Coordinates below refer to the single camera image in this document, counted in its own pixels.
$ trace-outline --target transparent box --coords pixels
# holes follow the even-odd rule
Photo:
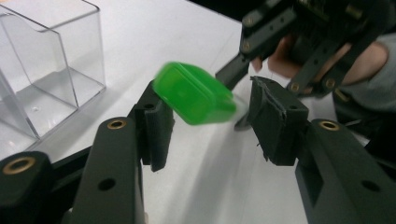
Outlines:
[[[0,159],[31,149],[105,88],[99,8],[0,5]]]

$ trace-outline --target green cap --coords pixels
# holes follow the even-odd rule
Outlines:
[[[228,121],[237,110],[233,93],[194,65],[167,63],[153,89],[189,124]]]

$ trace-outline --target sleeve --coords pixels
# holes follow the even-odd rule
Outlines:
[[[379,112],[396,112],[396,34],[377,39],[388,48],[386,64],[371,79],[340,88],[359,105]]]

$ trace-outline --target white surface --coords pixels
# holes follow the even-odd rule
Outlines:
[[[126,116],[164,63],[215,74],[238,50],[239,23],[187,1],[92,3],[102,10],[107,90],[38,147],[52,161],[90,146],[102,121]],[[249,90],[246,77],[235,92],[248,99]],[[176,116],[166,167],[144,167],[149,223],[306,223],[294,168],[265,162],[257,144],[233,123],[191,127]]]

